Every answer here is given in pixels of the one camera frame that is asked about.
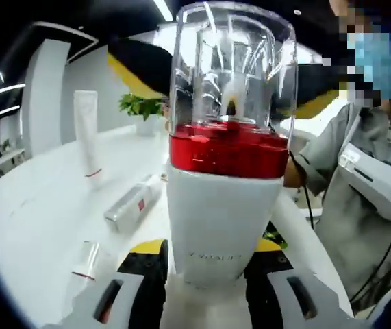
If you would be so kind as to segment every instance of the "gray shirt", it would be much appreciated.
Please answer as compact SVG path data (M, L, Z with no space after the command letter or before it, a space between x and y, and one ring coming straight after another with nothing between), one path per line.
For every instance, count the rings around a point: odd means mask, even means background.
M360 108L349 104L325 131L296 157L307 174L307 187L317 195L326 191L316 233L352 298L380 263L391 242L391 221L380 217L372 204L341 177L340 148ZM379 108L363 110L351 143L376 159L391 163L391 121ZM391 269L391 251L374 282Z

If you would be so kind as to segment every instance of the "black cable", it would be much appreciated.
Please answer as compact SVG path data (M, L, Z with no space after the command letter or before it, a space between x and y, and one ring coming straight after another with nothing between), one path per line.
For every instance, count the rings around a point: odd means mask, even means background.
M301 185L303 186L303 188L305 190L307 209L310 212L311 227L312 227L312 229L314 229L314 217L312 216L310 196L309 196L309 194L307 192L305 172L304 172L303 168L297 163L297 161L294 158L294 156L292 155L291 151L290 151L290 157L291 157L292 162L294 163L294 165L297 168L297 172L299 173L299 177L300 177L300 183L301 183Z
M387 251L385 252L383 258L381 259L381 261L379 262L378 266L376 267L376 269L372 272L372 274L368 277L368 279L366 280L366 282L362 285L362 287L357 291L357 293L349 300L350 303L353 302L353 300L367 287L367 285L373 280L373 278L377 275L379 269L381 268L382 264L384 264L384 262L386 261L386 258L388 256L388 254L390 253L390 250L391 250L391 242L387 248Z

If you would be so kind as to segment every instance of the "white pillar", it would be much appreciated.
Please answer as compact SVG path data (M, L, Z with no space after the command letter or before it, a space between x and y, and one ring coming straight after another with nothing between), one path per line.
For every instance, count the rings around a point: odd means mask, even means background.
M21 106L28 158L61 145L60 103L70 46L46 39L29 61Z

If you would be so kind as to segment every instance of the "black ceiling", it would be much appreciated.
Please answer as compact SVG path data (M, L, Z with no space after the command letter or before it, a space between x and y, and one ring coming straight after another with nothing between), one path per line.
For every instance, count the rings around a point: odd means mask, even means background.
M165 0L173 16L187 4L196 1ZM337 60L345 47L341 45L336 18L329 7L329 0L255 0L243 1L272 10L290 21L297 40L322 54ZM0 88L22 83L32 54L45 38L67 40L71 43L71 56L90 41L72 34L35 27L35 21L58 23L73 29L82 27L85 32L99 39L100 47L112 36L132 36L151 31L158 24L165 23L153 0L88 0L88 1L35 1L30 4L11 6L5 3L0 13L0 71L5 83L0 80ZM8 14L8 8L16 14ZM294 14L300 10L302 15ZM21 90L0 95L0 110L19 104Z

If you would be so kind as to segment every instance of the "face mask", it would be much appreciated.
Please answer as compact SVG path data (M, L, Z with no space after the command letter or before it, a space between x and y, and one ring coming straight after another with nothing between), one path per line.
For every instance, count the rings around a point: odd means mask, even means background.
M387 33L354 33L347 36L347 48L355 50L355 68L362 70L382 99L391 99L391 40Z

